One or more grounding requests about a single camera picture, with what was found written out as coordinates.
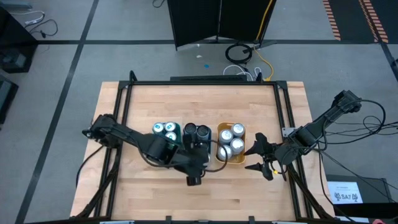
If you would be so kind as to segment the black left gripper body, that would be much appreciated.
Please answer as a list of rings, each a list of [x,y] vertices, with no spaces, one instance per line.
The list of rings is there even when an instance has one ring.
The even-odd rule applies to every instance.
[[[206,147],[179,149],[174,155],[174,169],[187,176],[201,176],[208,162],[209,153]]]

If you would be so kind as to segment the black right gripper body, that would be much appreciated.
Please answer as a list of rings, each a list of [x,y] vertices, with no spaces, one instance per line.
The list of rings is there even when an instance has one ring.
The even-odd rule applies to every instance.
[[[266,154],[265,156],[262,156],[263,162],[265,166],[267,167],[267,174],[263,174],[264,178],[267,180],[273,180],[273,173],[274,170],[276,170],[273,166],[273,162],[276,161],[276,158],[274,156],[274,150],[276,149],[277,144],[275,143],[270,143],[270,153]]]

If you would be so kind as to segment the yellow plastic bin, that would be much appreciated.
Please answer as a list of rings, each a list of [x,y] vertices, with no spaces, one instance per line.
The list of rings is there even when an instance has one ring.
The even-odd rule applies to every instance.
[[[219,135],[219,133],[220,133],[221,130],[223,130],[223,129],[231,129],[231,127],[232,127],[233,124],[234,124],[234,123],[231,123],[231,122],[222,122],[222,123],[220,123],[220,124],[218,125],[218,128],[217,128],[217,131],[218,131],[217,137],[218,137],[218,135]],[[245,159],[245,156],[244,156],[245,149],[246,149],[246,140],[245,140],[245,137],[246,137],[246,132],[245,132],[245,134],[241,137],[241,139],[244,141],[244,150],[243,150],[240,154],[238,154],[238,155],[232,155],[231,159],[228,161],[228,164],[243,164],[244,161],[246,160],[246,159]]]

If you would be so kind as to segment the white and blue Spindrift can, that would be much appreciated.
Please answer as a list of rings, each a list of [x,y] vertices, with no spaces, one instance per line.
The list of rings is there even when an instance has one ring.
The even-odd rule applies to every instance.
[[[246,128],[241,123],[234,123],[231,127],[231,132],[236,138],[241,138],[245,134]]]
[[[229,145],[223,145],[218,148],[217,158],[220,161],[225,161],[226,159],[229,161],[232,157],[232,150]]]
[[[234,138],[229,146],[233,155],[238,155],[244,150],[244,141],[241,138]]]

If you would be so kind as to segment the light teal plastic bin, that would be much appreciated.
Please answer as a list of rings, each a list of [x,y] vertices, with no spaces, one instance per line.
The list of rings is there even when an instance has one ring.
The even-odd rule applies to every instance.
[[[168,150],[173,150],[178,146],[178,144],[180,144],[182,142],[182,134],[181,134],[181,130],[180,130],[180,125],[176,122],[174,122],[174,123],[176,124],[176,130],[174,132],[177,134],[177,140],[173,141],[173,140],[167,138],[165,136],[167,131],[165,130],[163,134],[156,134],[156,135],[159,135],[160,138],[155,138],[154,142],[152,143],[153,146],[164,147],[164,148],[167,148]]]

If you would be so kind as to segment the silver cans pair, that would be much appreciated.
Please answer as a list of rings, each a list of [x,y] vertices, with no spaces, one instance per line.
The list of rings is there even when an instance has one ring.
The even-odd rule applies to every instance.
[[[218,135],[218,140],[222,145],[229,145],[233,138],[234,134],[230,129],[223,129]]]

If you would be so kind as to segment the black flat bar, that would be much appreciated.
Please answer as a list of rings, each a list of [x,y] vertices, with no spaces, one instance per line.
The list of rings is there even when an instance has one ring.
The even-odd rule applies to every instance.
[[[245,75],[207,75],[170,77],[171,82],[246,82]]]

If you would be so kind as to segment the white SA7 label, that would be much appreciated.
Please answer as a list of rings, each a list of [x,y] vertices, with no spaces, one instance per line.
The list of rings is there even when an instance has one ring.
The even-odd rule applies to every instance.
[[[356,182],[328,182],[331,200],[334,204],[363,203]]]

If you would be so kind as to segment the black box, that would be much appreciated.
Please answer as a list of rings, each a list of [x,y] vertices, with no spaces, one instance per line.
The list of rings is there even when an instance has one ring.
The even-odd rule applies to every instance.
[[[393,199],[386,179],[327,175],[328,182],[356,182],[363,203],[334,204],[337,216],[353,220],[391,219],[398,222],[398,199]]]

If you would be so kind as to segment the black folding partition screen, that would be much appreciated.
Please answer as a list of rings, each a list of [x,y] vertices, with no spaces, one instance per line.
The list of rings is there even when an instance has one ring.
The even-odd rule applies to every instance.
[[[209,37],[264,39],[277,0],[167,0],[176,48]]]

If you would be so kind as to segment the black orange-striped floor mat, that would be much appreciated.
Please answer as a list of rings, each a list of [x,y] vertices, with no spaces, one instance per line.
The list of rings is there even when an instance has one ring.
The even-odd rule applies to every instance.
[[[323,0],[336,40],[398,44],[398,0]]]

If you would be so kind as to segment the black equipment case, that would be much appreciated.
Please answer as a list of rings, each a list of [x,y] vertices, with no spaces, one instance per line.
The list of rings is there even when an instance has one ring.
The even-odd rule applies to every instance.
[[[0,124],[3,124],[5,121],[18,88],[15,83],[0,77]]]

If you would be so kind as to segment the black cabinet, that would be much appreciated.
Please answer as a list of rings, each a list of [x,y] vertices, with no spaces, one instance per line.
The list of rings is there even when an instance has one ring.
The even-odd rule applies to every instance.
[[[27,73],[38,41],[0,6],[0,69],[7,73]]]

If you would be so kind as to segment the black metal table frame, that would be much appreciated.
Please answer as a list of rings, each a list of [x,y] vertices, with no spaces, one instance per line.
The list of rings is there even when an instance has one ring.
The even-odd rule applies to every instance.
[[[118,121],[149,133],[159,121],[204,124],[216,136],[223,122],[242,123],[245,142],[256,133],[281,142],[284,127],[311,122],[305,88],[301,82],[168,82],[120,81],[101,86],[96,114],[111,113]],[[81,171],[71,216],[89,204],[106,172],[120,158],[115,181],[104,192],[94,214],[113,220],[139,221],[293,221],[316,217],[315,210],[291,180],[276,175],[272,181],[247,166],[257,155],[239,164],[223,166],[211,160],[211,172],[201,185],[189,187],[183,173],[152,167],[137,149],[102,149],[89,141],[86,165]]]

